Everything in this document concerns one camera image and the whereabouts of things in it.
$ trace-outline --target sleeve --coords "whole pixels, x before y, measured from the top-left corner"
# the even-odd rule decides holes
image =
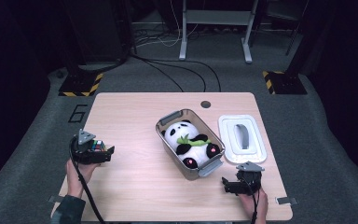
[[[79,224],[86,202],[70,195],[65,195],[54,211],[51,224]]]

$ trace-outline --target wire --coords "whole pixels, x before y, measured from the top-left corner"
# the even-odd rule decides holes
[[[145,63],[148,63],[150,66],[153,66],[151,65],[151,63],[156,63],[156,64],[160,64],[160,65],[164,65],[164,66],[169,66],[169,67],[175,67],[175,68],[181,68],[181,69],[184,69],[186,71],[189,71],[195,75],[197,75],[202,83],[203,83],[203,92],[206,92],[206,83],[205,83],[205,79],[202,77],[202,75],[200,75],[199,73],[191,70],[191,69],[188,69],[188,68],[185,68],[185,67],[181,67],[181,66],[177,66],[177,65],[172,65],[172,64],[165,64],[165,63],[157,63],[157,62],[164,62],[164,60],[150,60],[150,59],[146,59],[146,58],[142,58],[142,57],[139,57],[137,55],[133,55],[133,54],[130,54],[131,57],[135,58],[135,59],[138,59],[138,60],[141,60]],[[161,73],[163,73],[165,76],[167,76],[170,80],[172,80],[179,88],[180,86],[177,84],[177,82],[175,82],[170,76],[168,76],[166,73],[162,72],[160,69],[158,69]]]
[[[172,46],[175,45],[177,42],[179,42],[179,40],[181,40],[181,38],[180,38],[179,22],[178,22],[178,20],[176,19],[175,11],[173,10],[172,0],[170,0],[170,3],[171,3],[171,10],[172,10],[173,16],[175,17],[176,26],[178,27],[178,37],[177,37],[177,39],[174,41],[174,43],[171,44],[171,45],[166,45],[166,44],[164,43],[164,41],[162,41],[160,38],[158,38],[158,40],[161,41],[161,43],[162,43],[164,46],[166,46],[166,47],[172,47]]]
[[[167,33],[167,32],[161,33],[161,34],[158,34],[158,35],[146,35],[143,38],[137,39],[136,48],[144,46],[144,45],[149,45],[149,44],[158,44],[158,43],[161,43],[161,42],[173,42],[173,41],[176,41],[176,40],[162,40],[162,38],[166,38],[166,37],[169,37],[169,36],[170,36],[170,34]],[[151,39],[159,39],[160,41],[147,42],[148,40],[151,40]]]
[[[94,202],[94,199],[92,198],[91,192],[89,190],[89,187],[87,186],[86,180],[84,179],[83,175],[80,173],[79,168],[78,168],[78,161],[75,162],[74,160],[74,156],[72,155],[72,148],[74,146],[75,140],[76,140],[76,135],[74,135],[74,137],[72,137],[70,143],[69,143],[69,156],[71,157],[71,161],[72,164],[75,166],[77,175],[79,177],[79,181],[81,182],[81,185],[83,186],[83,189],[86,191],[87,197],[89,198],[89,203],[91,204],[92,210],[95,213],[95,216],[97,216],[98,220],[100,221],[100,223],[105,223],[103,218],[101,217],[100,212],[98,211],[97,205]]]
[[[162,31],[160,30],[157,30],[157,28],[161,26],[162,27]],[[158,32],[158,34],[153,34],[153,35],[149,35],[148,33],[149,32]],[[164,23],[163,21],[161,22],[161,24],[157,25],[155,28],[153,29],[145,29],[145,28],[142,28],[142,29],[137,29],[137,30],[134,30],[134,37],[137,38],[135,42],[137,42],[138,44],[139,43],[142,43],[142,42],[145,42],[147,41],[148,39],[157,39],[159,37],[167,37],[170,35],[170,32],[169,31],[165,31],[164,29]]]
[[[207,63],[202,63],[202,62],[197,62],[197,61],[189,61],[189,60],[185,60],[185,61],[174,61],[174,60],[161,60],[161,59],[146,59],[146,58],[142,58],[140,56],[137,56],[137,55],[133,55],[130,53],[130,56],[131,57],[134,57],[134,58],[139,58],[139,59],[142,59],[142,60],[148,60],[150,62],[164,62],[164,63],[198,63],[198,64],[202,64],[204,66],[206,66],[207,68],[209,68],[214,76],[216,77],[216,81],[217,81],[217,85],[219,87],[219,91],[222,91],[222,87],[221,87],[221,84],[220,84],[220,79],[219,79],[219,76],[216,74],[216,72],[212,69],[212,67],[210,65],[208,65]]]
[[[251,224],[255,224],[255,220],[257,219],[257,206],[258,206],[258,200],[260,199],[260,192],[258,192],[258,198],[257,201],[255,200],[255,193],[252,191],[251,185],[246,181],[246,179],[243,179],[243,182],[246,183],[246,185],[248,186],[249,190],[252,193],[252,198],[254,200],[254,205],[255,205],[255,210],[252,216],[252,222]]]
[[[151,64],[151,63],[148,62],[148,61],[144,61],[144,60],[141,60],[141,61],[143,61],[144,63],[147,63],[147,64],[149,64],[150,66],[152,66],[152,67],[156,68],[157,70],[159,70],[160,73],[162,73],[163,75],[165,75],[165,76],[166,76],[167,78],[169,78],[177,87],[179,87],[179,89],[181,90],[181,92],[184,92],[183,89],[180,87],[180,85],[179,85],[175,80],[173,80],[172,77],[168,76],[168,74],[166,74],[166,73],[163,72],[161,69],[157,68],[155,65]]]

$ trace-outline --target gray carpet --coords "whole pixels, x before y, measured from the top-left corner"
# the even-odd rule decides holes
[[[287,223],[358,223],[358,168],[329,131],[323,105],[311,83],[300,75],[307,95],[270,95],[262,76],[264,70],[287,68],[300,37],[291,54],[284,56],[287,36],[257,35],[251,48],[252,64],[244,62],[241,37],[224,34],[194,38],[188,43],[187,59],[210,65],[219,77],[221,91],[248,91],[255,95],[283,184],[288,195],[299,200]],[[179,48],[179,43],[172,47],[144,45],[138,48],[138,55],[177,60]],[[207,67],[188,62],[170,64],[196,71],[204,78],[206,91],[219,91],[217,80]],[[203,91],[197,75],[180,68],[156,66],[184,91]],[[63,78],[53,72],[49,80],[51,88],[46,102],[0,172],[0,223],[49,223],[53,204],[46,199],[61,188],[68,142],[84,127],[95,99],[95,95],[58,96]],[[104,73],[97,93],[106,91],[180,89],[155,68],[129,58],[120,67]],[[85,112],[85,117],[68,123],[77,105],[82,105],[77,111]]]

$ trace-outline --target hole in table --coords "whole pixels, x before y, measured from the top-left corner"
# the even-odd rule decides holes
[[[209,107],[211,107],[211,103],[209,101],[202,101],[201,106],[203,108],[209,108]]]

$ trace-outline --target black cable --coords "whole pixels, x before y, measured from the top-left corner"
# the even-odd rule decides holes
[[[151,40],[151,39],[156,39],[156,40],[159,40],[159,41],[163,42],[164,41],[163,39],[168,37],[168,36],[169,35],[148,35],[148,36],[145,36],[143,38],[137,39],[136,40],[137,42],[135,44],[136,44],[136,47],[140,47],[142,45],[147,45],[149,40]]]
[[[160,73],[162,73],[163,75],[165,75],[167,78],[169,78],[177,87],[179,87],[179,89],[181,90],[181,92],[184,92],[183,89],[180,87],[180,85],[175,81],[173,80],[172,77],[168,76],[168,74],[166,74],[165,72],[163,72],[161,69],[157,68],[155,65],[151,64],[150,62],[148,61],[143,61],[144,63],[147,63],[149,64],[150,66],[156,68],[157,70],[159,70]]]
[[[153,62],[152,60],[148,60],[148,59],[145,59],[145,58],[141,58],[141,57],[139,57],[139,56],[137,56],[137,55],[131,55],[131,54],[130,54],[130,56],[131,56],[131,57],[134,57],[134,58],[137,58],[137,59],[146,60],[146,61],[148,61],[148,62],[150,62],[150,63],[156,63],[156,62]],[[181,67],[181,66],[177,66],[177,65],[172,65],[172,64],[165,64],[165,63],[156,63],[156,64],[165,65],[165,66],[169,66],[169,67],[175,67],[175,68],[181,68],[181,69],[184,69],[184,70],[189,71],[189,72],[191,72],[191,73],[194,73],[195,75],[197,75],[197,76],[201,79],[201,81],[202,81],[202,83],[203,83],[203,86],[204,86],[203,92],[206,91],[205,79],[204,79],[200,74],[198,74],[197,72],[195,72],[195,71],[193,71],[193,70],[191,70],[191,69],[185,68],[185,67]]]
[[[253,198],[253,200],[254,200],[255,210],[254,210],[254,213],[253,213],[253,215],[252,215],[252,222],[251,222],[251,224],[255,224],[255,220],[257,219],[257,206],[258,206],[258,200],[260,199],[260,192],[258,192],[258,198],[257,198],[257,201],[256,201],[256,200],[255,200],[255,193],[252,191],[251,185],[246,181],[245,178],[243,179],[243,182],[245,182],[246,185],[248,186],[249,190],[250,190],[251,193],[252,193],[252,198]]]
[[[174,61],[174,60],[161,60],[161,59],[146,59],[146,58],[142,58],[140,56],[137,56],[137,55],[133,55],[130,53],[130,57],[137,57],[138,59],[141,59],[141,60],[148,60],[150,62],[164,62],[164,63],[198,63],[198,64],[202,64],[206,67],[208,67],[214,74],[214,76],[216,77],[216,81],[217,81],[217,85],[219,86],[219,91],[222,91],[222,87],[220,85],[220,79],[219,79],[219,76],[216,74],[216,72],[212,69],[212,67],[210,65],[208,65],[207,63],[202,63],[202,62],[197,62],[197,61]]]
[[[103,72],[106,72],[106,71],[109,71],[109,70],[112,70],[112,69],[114,69],[114,68],[117,68],[117,67],[121,66],[124,62],[126,62],[125,59],[118,59],[118,60],[117,60],[117,63],[112,64],[112,65],[108,65],[108,66],[106,66],[106,67],[102,67],[102,68],[98,68],[98,69],[92,69],[92,70],[89,70],[89,69],[81,69],[81,68],[79,68],[79,69],[81,69],[81,70],[83,70],[83,71],[85,71],[85,72],[103,73]]]
[[[153,32],[153,33],[158,32],[158,34],[149,35],[148,34],[149,32]],[[153,37],[153,36],[167,36],[167,35],[170,35],[170,32],[164,31],[164,29],[162,31],[159,31],[159,30],[156,30],[156,29],[142,28],[142,29],[134,30],[134,33],[135,33],[135,37],[137,37],[137,38],[139,38],[139,37],[148,37],[148,36]]]
[[[142,29],[142,30],[137,30],[137,32],[145,32],[145,34],[140,34],[139,36],[136,36],[136,44],[143,44],[146,43],[149,39],[158,39],[161,37],[167,37],[170,36],[169,34],[163,32],[160,34],[155,34],[155,35],[149,35],[146,29]]]
[[[81,182],[81,185],[83,186],[83,189],[86,191],[87,197],[89,198],[89,203],[91,204],[92,210],[95,213],[95,216],[97,216],[100,223],[105,223],[103,218],[101,217],[100,212],[98,211],[97,205],[94,202],[94,199],[92,198],[91,192],[89,190],[89,187],[87,186],[86,180],[84,179],[83,175],[80,173],[77,162],[75,162],[74,157],[72,155],[72,148],[74,146],[75,140],[77,140],[76,136],[74,136],[70,143],[69,143],[69,156],[71,157],[72,164],[75,166],[77,175],[79,177],[79,181]]]

